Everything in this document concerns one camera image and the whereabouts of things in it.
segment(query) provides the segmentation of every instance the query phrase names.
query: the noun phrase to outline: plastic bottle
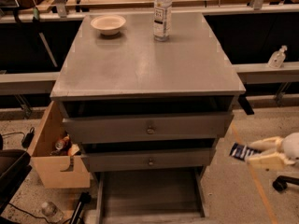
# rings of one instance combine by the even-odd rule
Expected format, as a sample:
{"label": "plastic bottle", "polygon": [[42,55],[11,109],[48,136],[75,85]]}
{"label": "plastic bottle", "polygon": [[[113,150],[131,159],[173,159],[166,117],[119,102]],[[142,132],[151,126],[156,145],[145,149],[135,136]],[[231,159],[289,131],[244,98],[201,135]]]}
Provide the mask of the plastic bottle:
{"label": "plastic bottle", "polygon": [[57,150],[62,150],[62,149],[66,149],[70,146],[70,140],[69,140],[69,136],[67,135],[66,137],[59,139],[56,144],[55,144],[55,148]]}
{"label": "plastic bottle", "polygon": [[153,34],[156,40],[165,41],[171,28],[172,0],[155,0]]}
{"label": "plastic bottle", "polygon": [[274,69],[280,68],[283,61],[286,59],[286,54],[284,53],[286,50],[287,46],[281,46],[281,49],[275,51],[269,59],[268,66]]}
{"label": "plastic bottle", "polygon": [[53,202],[42,203],[41,212],[51,223],[58,223],[64,217],[64,213]]}

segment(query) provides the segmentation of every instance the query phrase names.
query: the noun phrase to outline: bottle on shelf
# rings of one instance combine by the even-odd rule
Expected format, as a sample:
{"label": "bottle on shelf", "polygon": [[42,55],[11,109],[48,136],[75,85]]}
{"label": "bottle on shelf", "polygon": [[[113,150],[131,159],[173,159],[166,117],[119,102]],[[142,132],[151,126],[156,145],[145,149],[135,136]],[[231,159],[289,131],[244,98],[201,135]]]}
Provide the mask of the bottle on shelf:
{"label": "bottle on shelf", "polygon": [[171,28],[172,0],[155,0],[153,34],[156,40],[165,41],[169,38]]}
{"label": "bottle on shelf", "polygon": [[287,46],[281,46],[281,49],[275,51],[269,59],[268,66],[274,69],[279,69],[283,61],[286,59],[285,51]]}

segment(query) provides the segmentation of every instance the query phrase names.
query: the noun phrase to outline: open cardboard box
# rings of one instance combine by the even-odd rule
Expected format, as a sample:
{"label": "open cardboard box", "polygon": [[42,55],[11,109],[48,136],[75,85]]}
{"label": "open cardboard box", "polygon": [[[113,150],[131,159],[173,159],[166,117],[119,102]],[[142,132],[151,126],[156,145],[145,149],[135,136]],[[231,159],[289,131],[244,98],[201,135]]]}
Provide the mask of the open cardboard box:
{"label": "open cardboard box", "polygon": [[55,142],[64,136],[62,114],[55,102],[51,102],[27,150],[32,163],[45,188],[88,188],[90,173],[80,156],[73,156],[73,161],[70,156],[50,156]]}

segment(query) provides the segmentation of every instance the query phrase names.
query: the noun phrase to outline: water bottle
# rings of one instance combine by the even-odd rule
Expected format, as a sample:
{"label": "water bottle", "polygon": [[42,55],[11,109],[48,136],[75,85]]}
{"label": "water bottle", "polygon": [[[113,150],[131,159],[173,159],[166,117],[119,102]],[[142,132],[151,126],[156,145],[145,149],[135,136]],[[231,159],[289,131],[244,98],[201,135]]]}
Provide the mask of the water bottle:
{"label": "water bottle", "polygon": [[42,203],[41,212],[50,223],[58,223],[64,217],[64,213],[53,202]]}
{"label": "water bottle", "polygon": [[153,34],[156,40],[165,41],[171,28],[171,0],[155,0]]}

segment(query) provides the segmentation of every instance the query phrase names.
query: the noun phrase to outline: cabinet top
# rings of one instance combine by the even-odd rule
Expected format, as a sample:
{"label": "cabinet top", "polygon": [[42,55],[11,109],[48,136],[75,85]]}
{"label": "cabinet top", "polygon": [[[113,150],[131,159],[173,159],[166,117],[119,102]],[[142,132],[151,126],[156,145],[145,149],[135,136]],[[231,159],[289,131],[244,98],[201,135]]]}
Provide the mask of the cabinet top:
{"label": "cabinet top", "polygon": [[173,13],[165,42],[153,38],[153,13],[121,15],[126,23],[112,37],[91,27],[96,16],[85,17],[52,90],[53,100],[245,91],[201,13]]}

